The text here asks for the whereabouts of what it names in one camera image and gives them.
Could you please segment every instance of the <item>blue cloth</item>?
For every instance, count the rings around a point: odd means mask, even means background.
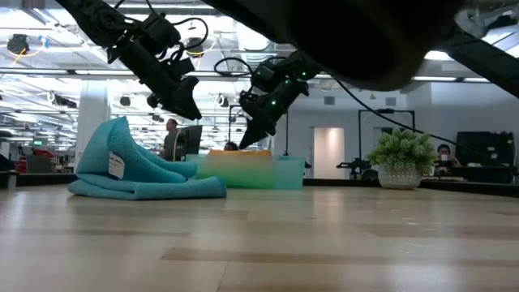
[[[124,162],[121,178],[110,174],[113,154]],[[84,149],[76,170],[79,180],[68,190],[77,195],[120,200],[221,198],[226,188],[219,178],[187,182],[196,164],[168,162],[139,146],[126,117],[103,122]]]

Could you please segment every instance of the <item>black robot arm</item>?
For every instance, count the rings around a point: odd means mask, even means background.
[[[97,45],[106,49],[108,63],[119,59],[133,71],[139,81],[152,90],[148,98],[151,107],[189,119],[202,118],[193,88],[199,82],[186,73],[195,68],[189,58],[180,60],[184,51],[180,33],[164,15],[152,13],[145,21],[129,19],[101,0],[57,0],[75,19],[79,27]],[[178,52],[165,56],[169,48],[178,45]]]

